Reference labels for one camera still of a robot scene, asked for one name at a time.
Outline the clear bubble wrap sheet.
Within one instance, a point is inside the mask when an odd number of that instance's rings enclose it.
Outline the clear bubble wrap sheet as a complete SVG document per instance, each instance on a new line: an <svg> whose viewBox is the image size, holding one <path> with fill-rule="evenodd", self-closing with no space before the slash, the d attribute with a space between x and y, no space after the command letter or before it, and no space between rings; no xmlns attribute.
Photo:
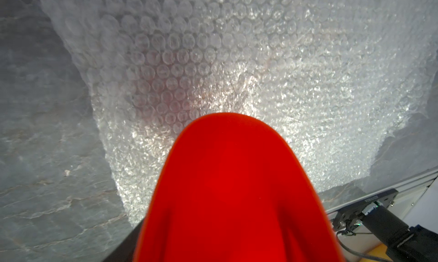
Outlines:
<svg viewBox="0 0 438 262"><path fill-rule="evenodd" d="M438 68L438 0L40 1L132 225L175 139L211 113L271 126L317 192L369 178Z"/></svg>

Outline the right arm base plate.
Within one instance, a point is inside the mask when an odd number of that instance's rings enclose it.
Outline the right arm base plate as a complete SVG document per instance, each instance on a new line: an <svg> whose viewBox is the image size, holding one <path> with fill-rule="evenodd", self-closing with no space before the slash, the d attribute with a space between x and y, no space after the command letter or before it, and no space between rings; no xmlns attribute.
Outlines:
<svg viewBox="0 0 438 262"><path fill-rule="evenodd" d="M365 216L368 209L379 206L388 208L397 197L398 193L399 191L396 189L389 189L359 199L352 204L340 208L336 212L334 219L331 221L333 231L337 232L344 228L348 228L351 231L355 230L357 223Z"/></svg>

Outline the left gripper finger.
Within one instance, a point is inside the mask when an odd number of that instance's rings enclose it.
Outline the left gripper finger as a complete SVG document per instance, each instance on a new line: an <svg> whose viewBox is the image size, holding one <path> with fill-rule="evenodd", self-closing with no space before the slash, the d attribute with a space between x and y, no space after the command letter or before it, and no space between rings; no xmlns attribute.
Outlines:
<svg viewBox="0 0 438 262"><path fill-rule="evenodd" d="M143 222L144 220L142 220L130 232L130 234L103 260L103 262L133 262Z"/></svg>

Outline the red plastic wine glass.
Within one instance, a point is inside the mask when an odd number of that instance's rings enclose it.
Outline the red plastic wine glass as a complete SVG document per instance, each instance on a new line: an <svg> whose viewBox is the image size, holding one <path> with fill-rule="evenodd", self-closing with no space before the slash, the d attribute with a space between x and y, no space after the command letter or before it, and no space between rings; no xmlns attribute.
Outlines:
<svg viewBox="0 0 438 262"><path fill-rule="evenodd" d="M341 262L309 178L285 140L236 113L191 122L149 205L136 262Z"/></svg>

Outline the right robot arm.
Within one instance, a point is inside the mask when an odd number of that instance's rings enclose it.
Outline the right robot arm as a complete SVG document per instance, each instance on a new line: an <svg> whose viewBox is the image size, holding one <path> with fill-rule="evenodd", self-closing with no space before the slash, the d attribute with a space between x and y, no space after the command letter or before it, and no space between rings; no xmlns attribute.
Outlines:
<svg viewBox="0 0 438 262"><path fill-rule="evenodd" d="M364 213L363 225L387 246L394 262L436 262L438 235L420 225L410 227L384 206Z"/></svg>

